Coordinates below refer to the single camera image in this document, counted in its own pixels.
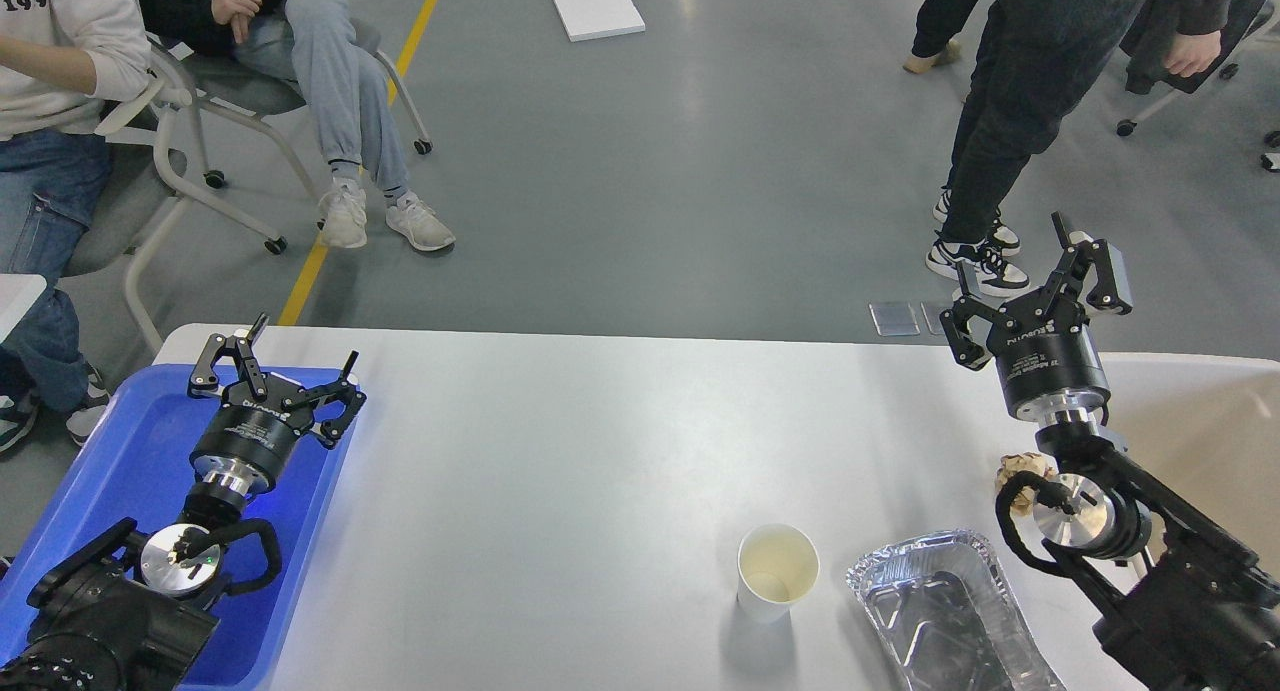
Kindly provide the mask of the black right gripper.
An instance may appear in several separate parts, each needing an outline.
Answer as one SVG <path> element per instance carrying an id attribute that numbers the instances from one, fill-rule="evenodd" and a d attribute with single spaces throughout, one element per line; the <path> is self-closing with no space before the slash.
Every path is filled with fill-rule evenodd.
<path id="1" fill-rule="evenodd" d="M 1094 348 L 1088 314 L 1133 312 L 1133 293 L 1123 253 L 1110 241 L 1075 229 L 1064 212 L 1051 220 L 1061 258 L 1034 302 L 984 305 L 975 271 L 957 273 L 957 296 L 940 312 L 940 322 L 956 363 L 983 369 L 995 358 L 1010 417 L 1048 422 L 1059 412 L 1103 409 L 1111 392 Z M 991 331 L 975 340 L 972 319 L 984 319 Z"/>

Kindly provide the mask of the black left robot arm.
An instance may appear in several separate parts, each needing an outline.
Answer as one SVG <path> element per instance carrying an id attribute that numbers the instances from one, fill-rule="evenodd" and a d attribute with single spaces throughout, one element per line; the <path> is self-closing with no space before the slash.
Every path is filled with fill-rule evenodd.
<path id="1" fill-rule="evenodd" d="M 251 690 L 279 656 L 366 394 L 266 326 L 125 381 L 3 577 L 5 690 Z"/>

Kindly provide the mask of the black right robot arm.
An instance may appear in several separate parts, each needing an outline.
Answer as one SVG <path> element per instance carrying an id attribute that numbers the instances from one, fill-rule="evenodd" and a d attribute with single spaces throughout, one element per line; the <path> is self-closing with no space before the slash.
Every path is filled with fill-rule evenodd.
<path id="1" fill-rule="evenodd" d="M 1149 690 L 1275 690 L 1277 581 L 1257 554 L 1130 458 L 1106 427 L 1091 311 L 1129 314 L 1123 253 L 1052 214 L 1062 253 L 1042 287 L 984 305 L 965 266 L 940 316 L 960 366 L 993 362 L 1007 413 L 1057 473 L 1019 471 L 995 503 L 1010 550 L 1100 610 L 1102 650 Z"/>

